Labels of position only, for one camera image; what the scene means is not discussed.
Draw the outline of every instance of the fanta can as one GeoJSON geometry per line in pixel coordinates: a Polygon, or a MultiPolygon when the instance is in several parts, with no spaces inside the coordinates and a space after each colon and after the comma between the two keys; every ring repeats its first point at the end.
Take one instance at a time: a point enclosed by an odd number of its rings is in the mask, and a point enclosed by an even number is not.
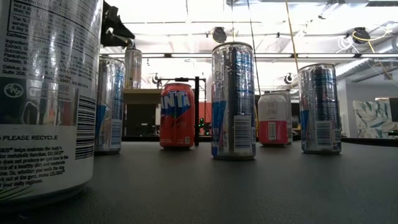
{"type": "Polygon", "coordinates": [[[195,105],[191,86],[184,83],[167,84],[161,95],[160,146],[193,146],[195,105]]]}

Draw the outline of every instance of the black table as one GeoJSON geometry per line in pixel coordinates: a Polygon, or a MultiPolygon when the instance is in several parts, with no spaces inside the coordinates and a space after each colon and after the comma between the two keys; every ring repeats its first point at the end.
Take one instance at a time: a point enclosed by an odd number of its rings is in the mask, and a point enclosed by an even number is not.
{"type": "Polygon", "coordinates": [[[255,161],[125,142],[95,157],[84,192],[3,223],[398,223],[398,148],[343,144],[340,156],[258,145],[255,161]]]}

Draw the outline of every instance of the silver can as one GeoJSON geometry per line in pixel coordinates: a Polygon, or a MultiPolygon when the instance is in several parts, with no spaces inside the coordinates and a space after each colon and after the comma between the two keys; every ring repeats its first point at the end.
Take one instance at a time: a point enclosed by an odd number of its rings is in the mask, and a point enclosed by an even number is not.
{"type": "Polygon", "coordinates": [[[252,47],[230,42],[213,49],[212,142],[216,159],[256,155],[252,47]]]}
{"type": "Polygon", "coordinates": [[[316,64],[298,71],[302,149],[339,154],[341,123],[334,65],[316,64]]]}
{"type": "Polygon", "coordinates": [[[287,139],[288,144],[293,142],[293,134],[292,134],[292,99],[290,98],[290,90],[277,90],[273,91],[273,93],[281,94],[285,97],[286,100],[286,121],[287,121],[287,139]]]}
{"type": "Polygon", "coordinates": [[[91,179],[102,5],[0,1],[0,212],[63,200],[91,179]]]}
{"type": "Polygon", "coordinates": [[[141,88],[142,52],[137,49],[127,49],[124,54],[126,64],[126,88],[141,88]]]}
{"type": "Polygon", "coordinates": [[[121,150],[124,72],[123,61],[99,58],[95,152],[115,154],[121,150]]]}
{"type": "Polygon", "coordinates": [[[282,146],[289,143],[286,104],[285,96],[280,92],[261,95],[258,102],[261,144],[282,146]]]}

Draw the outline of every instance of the pink and white can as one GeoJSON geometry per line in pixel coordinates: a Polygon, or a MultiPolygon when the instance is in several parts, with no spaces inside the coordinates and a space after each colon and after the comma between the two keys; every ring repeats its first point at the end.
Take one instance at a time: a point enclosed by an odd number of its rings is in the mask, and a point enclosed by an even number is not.
{"type": "Polygon", "coordinates": [[[258,103],[259,142],[261,144],[288,144],[285,96],[267,93],[258,103]]]}

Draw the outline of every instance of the can lid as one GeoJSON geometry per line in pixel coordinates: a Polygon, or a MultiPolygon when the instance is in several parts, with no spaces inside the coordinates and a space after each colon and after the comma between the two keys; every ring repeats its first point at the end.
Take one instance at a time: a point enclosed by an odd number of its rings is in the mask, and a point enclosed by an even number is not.
{"type": "Polygon", "coordinates": [[[139,51],[139,52],[142,53],[142,51],[140,51],[140,50],[138,50],[138,49],[126,49],[126,51],[128,51],[128,50],[136,50],[136,51],[139,51]]]}
{"type": "Polygon", "coordinates": [[[309,69],[310,67],[316,67],[316,66],[321,66],[321,65],[323,65],[323,66],[332,66],[333,68],[335,67],[335,65],[333,65],[333,64],[328,64],[328,63],[316,63],[316,64],[304,66],[304,67],[300,68],[300,69],[298,70],[298,72],[300,72],[301,70],[309,69]]]}
{"type": "Polygon", "coordinates": [[[112,57],[109,57],[109,56],[106,56],[106,55],[100,55],[100,56],[99,56],[99,59],[103,59],[103,60],[115,60],[115,61],[118,61],[118,62],[123,63],[123,65],[124,65],[124,62],[123,62],[122,60],[117,59],[117,58],[112,58],[112,57]]]}
{"type": "Polygon", "coordinates": [[[186,83],[168,83],[168,84],[165,84],[163,87],[168,86],[168,85],[185,85],[185,86],[189,86],[190,88],[192,87],[191,85],[186,84],[186,83]]]}
{"type": "Polygon", "coordinates": [[[227,42],[227,43],[222,43],[222,44],[217,45],[215,48],[213,48],[213,51],[215,51],[219,47],[222,47],[224,45],[229,45],[229,44],[245,45],[247,47],[250,47],[250,49],[253,49],[250,44],[247,44],[247,43],[244,43],[244,42],[227,42]]]}

